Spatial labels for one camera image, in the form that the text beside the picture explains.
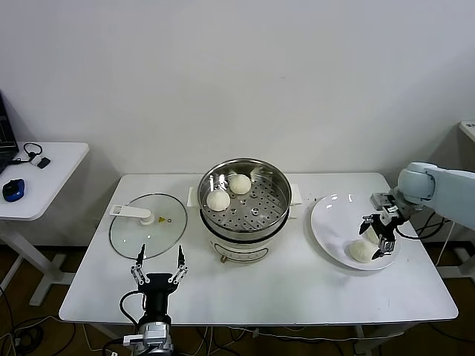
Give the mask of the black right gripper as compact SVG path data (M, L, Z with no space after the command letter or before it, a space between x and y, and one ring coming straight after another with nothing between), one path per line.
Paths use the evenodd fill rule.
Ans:
M394 231L400 223L399 209L395 205L384 206L382 210L376 214L363 216L362 219L363 222L359 227L359 235L362 235L372 226L376 235L383 238L379 240L378 249L372 256L372 259L376 260L391 255L396 244Z

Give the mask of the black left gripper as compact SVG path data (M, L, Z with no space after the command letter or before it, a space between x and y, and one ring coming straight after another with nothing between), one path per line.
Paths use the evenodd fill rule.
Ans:
M168 296L177 290L177 285L188 273L185 254L180 245L177 257L177 270L170 273L143 273L143 260L145 256L145 244L142 244L135 264L131 267L131 275L139 286L138 292L145 296L145 304L142 307L144 314L140 321L171 321L168 315Z

